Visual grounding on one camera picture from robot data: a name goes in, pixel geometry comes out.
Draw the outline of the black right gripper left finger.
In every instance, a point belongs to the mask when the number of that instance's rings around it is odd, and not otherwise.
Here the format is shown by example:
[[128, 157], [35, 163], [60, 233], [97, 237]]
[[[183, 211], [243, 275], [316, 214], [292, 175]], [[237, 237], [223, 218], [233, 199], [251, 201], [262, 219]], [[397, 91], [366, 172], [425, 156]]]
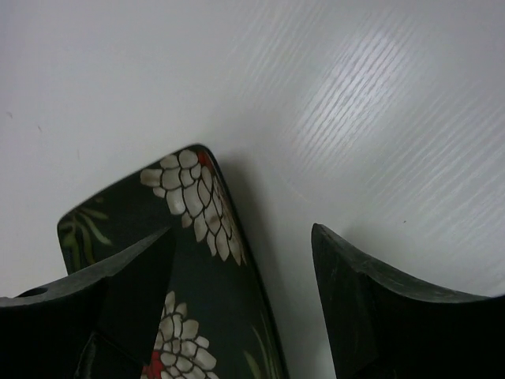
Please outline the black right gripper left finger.
[[163, 228], [67, 277], [1, 299], [3, 378], [138, 378], [152, 356], [176, 239]]

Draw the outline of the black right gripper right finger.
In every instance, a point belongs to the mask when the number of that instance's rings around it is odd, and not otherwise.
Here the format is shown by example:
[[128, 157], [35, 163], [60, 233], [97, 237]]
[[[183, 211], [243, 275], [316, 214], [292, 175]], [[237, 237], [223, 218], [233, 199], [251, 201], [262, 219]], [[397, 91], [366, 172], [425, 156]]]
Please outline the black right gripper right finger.
[[420, 280], [322, 224], [311, 243], [337, 377], [503, 377], [503, 296]]

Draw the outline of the black square floral plate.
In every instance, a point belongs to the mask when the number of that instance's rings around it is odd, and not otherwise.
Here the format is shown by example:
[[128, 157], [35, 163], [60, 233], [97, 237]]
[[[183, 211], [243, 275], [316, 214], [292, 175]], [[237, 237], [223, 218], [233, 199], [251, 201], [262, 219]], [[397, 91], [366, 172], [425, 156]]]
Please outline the black square floral plate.
[[57, 225], [68, 273], [158, 229], [176, 238], [144, 378], [286, 378], [275, 320], [211, 151], [193, 144], [69, 210]]

